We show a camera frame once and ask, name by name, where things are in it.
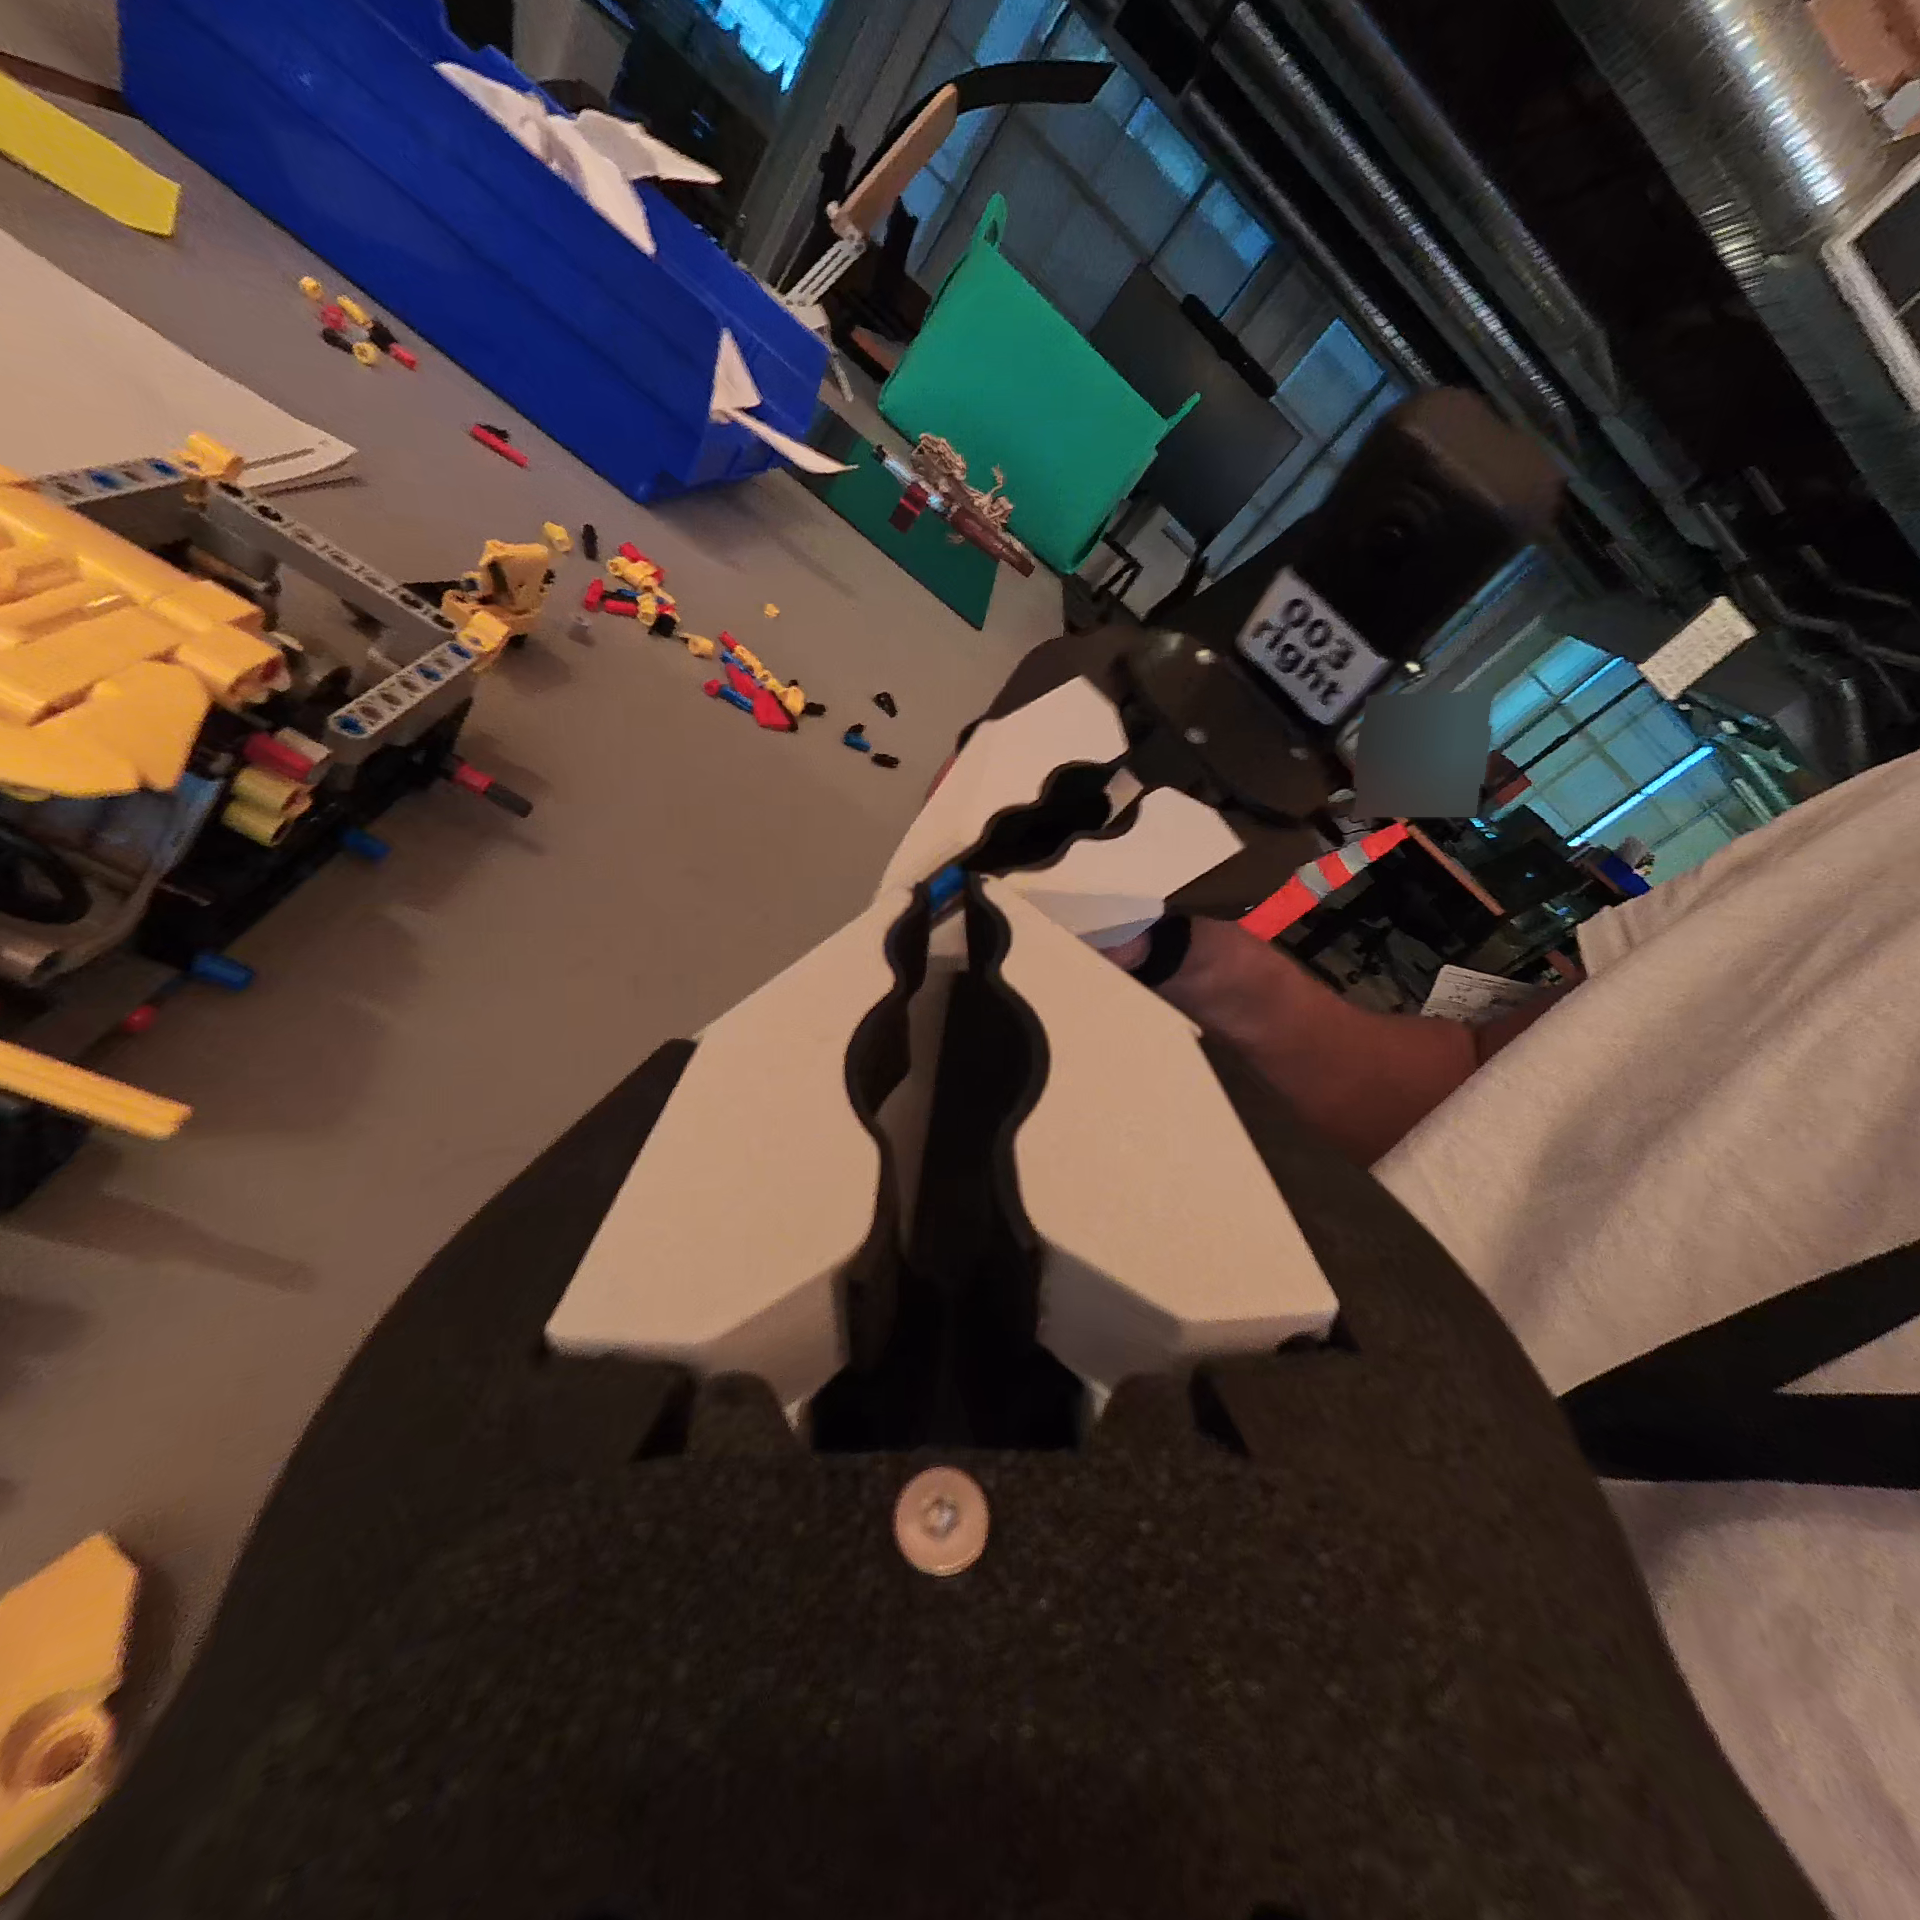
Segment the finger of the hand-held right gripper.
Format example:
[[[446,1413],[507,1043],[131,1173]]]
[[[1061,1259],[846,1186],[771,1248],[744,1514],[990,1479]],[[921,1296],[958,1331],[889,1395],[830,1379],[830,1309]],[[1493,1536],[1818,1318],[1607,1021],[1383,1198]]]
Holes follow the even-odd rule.
[[[1131,798],[1128,739],[1112,702],[1071,679],[978,721],[927,792],[873,895],[898,896],[945,872],[1035,873],[1109,830]]]
[[[1114,823],[1019,872],[1017,895],[1083,944],[1120,949],[1149,933],[1189,883],[1235,854],[1241,837],[1214,807],[1155,786]]]

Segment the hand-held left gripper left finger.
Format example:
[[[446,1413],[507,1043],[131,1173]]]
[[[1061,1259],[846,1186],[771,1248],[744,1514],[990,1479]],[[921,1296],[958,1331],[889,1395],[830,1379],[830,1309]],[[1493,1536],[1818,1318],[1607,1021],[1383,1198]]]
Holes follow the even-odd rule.
[[[881,1125],[910,1074],[921,895],[891,888],[696,1037],[546,1319],[559,1358],[749,1377],[795,1421],[896,1311]]]

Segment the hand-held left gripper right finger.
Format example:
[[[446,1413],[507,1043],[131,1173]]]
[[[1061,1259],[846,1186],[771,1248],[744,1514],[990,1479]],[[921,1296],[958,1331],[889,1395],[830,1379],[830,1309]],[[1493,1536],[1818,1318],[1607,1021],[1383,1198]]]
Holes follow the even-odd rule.
[[[1328,1345],[1336,1296],[1197,1029],[1005,880],[969,960],[1037,1049],[1005,1159],[1037,1339],[1097,1408],[1128,1379]]]

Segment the grey desk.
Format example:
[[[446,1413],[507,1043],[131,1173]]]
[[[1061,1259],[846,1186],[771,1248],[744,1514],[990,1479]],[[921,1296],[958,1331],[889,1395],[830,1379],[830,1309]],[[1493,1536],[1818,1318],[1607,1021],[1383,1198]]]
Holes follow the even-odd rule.
[[[557,623],[473,711],[467,760],[535,803],[448,785],[398,806],[102,1067],[192,1104],[171,1143],[89,1143],[3,1219],[3,1587],[90,1531],[145,1570],[127,1677],[177,1677],[280,1461],[423,1263],[658,1043],[843,927],[953,735],[1062,627],[1000,575],[970,630],[785,472],[650,513],[535,432],[410,322],[413,371],[320,344],[296,280],[346,277],[95,104],[78,114],[183,185],[171,242],[3,174],[3,227],[200,362],[354,443],[296,517],[398,579],[488,537],[595,528],[665,566],[826,707],[768,737],[627,623]]]

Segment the person's right hand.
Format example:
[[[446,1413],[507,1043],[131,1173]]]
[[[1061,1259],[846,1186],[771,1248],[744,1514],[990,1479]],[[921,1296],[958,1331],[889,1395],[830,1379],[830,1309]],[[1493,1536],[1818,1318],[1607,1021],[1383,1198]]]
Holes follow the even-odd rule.
[[[1094,949],[1197,1032],[1241,1049],[1289,1049],[1351,1008],[1283,952],[1233,922],[1162,915]]]

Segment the large black monitor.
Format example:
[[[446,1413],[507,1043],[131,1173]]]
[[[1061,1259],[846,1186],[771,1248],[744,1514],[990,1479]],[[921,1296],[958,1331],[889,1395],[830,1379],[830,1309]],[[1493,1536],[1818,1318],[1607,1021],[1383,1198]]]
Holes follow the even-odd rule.
[[[1089,345],[1170,421],[1142,491],[1192,543],[1217,537],[1305,443],[1277,384],[1191,296],[1135,267],[1089,330]]]

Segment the white ceiling air vent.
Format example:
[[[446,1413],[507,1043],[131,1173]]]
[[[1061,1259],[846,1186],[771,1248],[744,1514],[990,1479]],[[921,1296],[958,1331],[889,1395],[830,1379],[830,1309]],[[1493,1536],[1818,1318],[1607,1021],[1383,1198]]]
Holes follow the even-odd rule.
[[[1841,299],[1914,406],[1918,182],[1909,179],[1823,248]]]

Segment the wooden stick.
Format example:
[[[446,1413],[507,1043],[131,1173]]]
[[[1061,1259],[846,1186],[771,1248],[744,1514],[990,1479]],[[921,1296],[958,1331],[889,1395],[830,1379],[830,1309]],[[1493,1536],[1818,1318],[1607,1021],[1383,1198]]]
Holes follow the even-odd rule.
[[[1112,62],[1023,61],[970,67],[931,90],[881,139],[875,158],[830,193],[822,206],[826,245],[791,280],[782,299],[792,310],[825,299],[960,119],[998,109],[1089,106],[1112,73]]]

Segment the crumpled white paper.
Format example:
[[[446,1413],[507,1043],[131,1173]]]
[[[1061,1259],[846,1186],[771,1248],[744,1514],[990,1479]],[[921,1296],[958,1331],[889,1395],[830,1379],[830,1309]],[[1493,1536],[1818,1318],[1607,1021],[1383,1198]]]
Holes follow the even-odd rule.
[[[802,362],[809,362],[818,345],[803,334],[798,310],[771,296],[702,232],[667,245],[648,221],[640,195],[641,183],[712,185],[717,174],[710,168],[609,112],[565,112],[538,91],[494,81],[471,65],[439,62],[437,73],[505,129],[551,174],[565,179],[663,277],[703,303],[717,325],[710,421],[751,432],[778,459],[802,474],[835,475],[850,472],[847,465],[784,434],[762,415],[766,395],[753,381],[747,354],[739,350],[737,334],[747,333],[774,345],[799,345]]]

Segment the yellow wheel arch panel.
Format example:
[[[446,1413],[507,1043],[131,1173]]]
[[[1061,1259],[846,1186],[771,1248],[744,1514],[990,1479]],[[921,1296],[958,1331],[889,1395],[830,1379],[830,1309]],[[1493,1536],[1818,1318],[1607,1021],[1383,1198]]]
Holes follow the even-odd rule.
[[[2,1599],[2,1890],[104,1799],[137,1568],[102,1531]]]

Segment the partly built yellow toy car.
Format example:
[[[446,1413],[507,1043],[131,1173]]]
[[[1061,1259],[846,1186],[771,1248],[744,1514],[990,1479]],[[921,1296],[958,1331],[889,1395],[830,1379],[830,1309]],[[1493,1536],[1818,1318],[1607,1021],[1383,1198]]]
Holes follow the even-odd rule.
[[[242,480],[217,441],[23,475],[2,503],[3,1168],[190,1110],[78,1054],[185,982],[243,990],[231,947],[373,825],[471,765],[487,674],[440,615]]]

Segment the blue storage bin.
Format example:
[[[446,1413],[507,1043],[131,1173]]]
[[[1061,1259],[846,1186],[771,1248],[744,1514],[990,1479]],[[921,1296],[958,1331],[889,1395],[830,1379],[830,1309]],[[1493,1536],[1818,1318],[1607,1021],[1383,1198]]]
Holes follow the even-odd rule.
[[[785,465],[709,419],[703,303],[437,73],[461,62],[546,97],[505,55],[465,49],[443,5],[122,3],[115,16],[142,119],[616,491],[643,505]],[[667,245],[709,235],[659,183],[640,195]],[[803,441],[826,347],[799,322],[809,362],[737,342],[762,415]]]

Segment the open instruction booklet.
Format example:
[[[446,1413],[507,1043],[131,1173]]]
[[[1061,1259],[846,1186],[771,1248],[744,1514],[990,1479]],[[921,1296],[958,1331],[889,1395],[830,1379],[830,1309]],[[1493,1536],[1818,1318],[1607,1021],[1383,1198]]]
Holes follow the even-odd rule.
[[[200,365],[80,280],[2,235],[2,467],[45,475],[126,465],[202,434],[253,489],[346,474],[344,440]]]

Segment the yellow paper scrap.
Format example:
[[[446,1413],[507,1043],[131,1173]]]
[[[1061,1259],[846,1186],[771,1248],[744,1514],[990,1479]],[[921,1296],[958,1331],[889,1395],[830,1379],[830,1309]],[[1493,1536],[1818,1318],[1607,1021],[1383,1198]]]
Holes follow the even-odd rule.
[[[114,224],[155,239],[175,235],[177,182],[9,73],[2,75],[2,158]]]

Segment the silver ventilation duct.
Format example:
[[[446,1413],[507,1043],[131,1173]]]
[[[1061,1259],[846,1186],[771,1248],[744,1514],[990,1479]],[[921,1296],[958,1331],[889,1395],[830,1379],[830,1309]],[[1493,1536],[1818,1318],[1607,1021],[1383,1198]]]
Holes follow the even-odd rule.
[[[1850,239],[1898,198],[1895,139],[1803,5],[1560,3],[1719,264],[1909,546],[1918,541],[1914,350]]]

